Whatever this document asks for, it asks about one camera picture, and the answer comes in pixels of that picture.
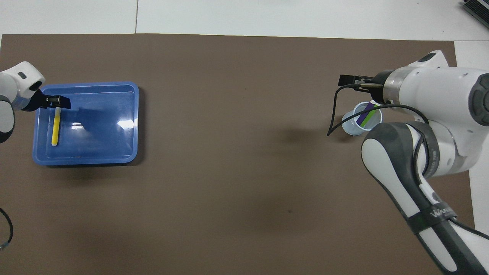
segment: white cup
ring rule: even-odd
[[[365,107],[367,107],[367,104],[368,102],[365,101],[365,102],[360,102],[358,103],[355,108],[346,113],[342,120],[353,115],[353,114],[356,114],[358,112],[361,112],[363,110],[365,110]],[[343,127],[343,130],[345,130],[345,132],[349,135],[352,135],[352,136],[358,136],[360,134],[362,134],[363,132],[368,132],[370,131],[372,128],[375,127],[375,125],[379,124],[382,122],[382,112],[380,110],[375,110],[374,113],[372,114],[372,116],[370,117],[370,120],[367,121],[367,123],[365,124],[365,127],[361,127],[357,122],[356,120],[360,117],[360,115],[357,115],[355,116],[354,118],[346,121],[345,123],[343,123],[341,126]]]

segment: white tile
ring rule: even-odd
[[[0,36],[134,33],[136,11],[137,0],[0,0]]]
[[[459,67],[489,71],[489,41],[455,42],[455,53]],[[475,227],[489,234],[489,138],[484,142],[479,161],[469,170],[469,174]]]
[[[460,0],[139,0],[138,33],[489,40]]]

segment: blue tray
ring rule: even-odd
[[[131,162],[137,154],[139,89],[133,82],[57,84],[48,95],[71,99],[61,109],[58,145],[51,145],[53,108],[38,109],[32,158],[40,165]]]

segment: black strap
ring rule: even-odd
[[[456,217],[457,214],[446,203],[441,202],[421,210],[409,217],[406,222],[414,234],[417,234],[435,224]]]

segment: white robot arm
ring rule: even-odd
[[[44,81],[43,75],[26,61],[0,72],[0,143],[6,141],[14,130],[14,110],[71,107],[70,99],[66,97],[44,95],[39,90]]]
[[[429,120],[378,124],[362,144],[363,163],[444,274],[488,274],[489,236],[458,222],[426,179],[479,159],[489,132],[489,71],[448,67],[433,51],[374,78],[340,77],[341,86],[351,83],[377,103],[407,105]]]

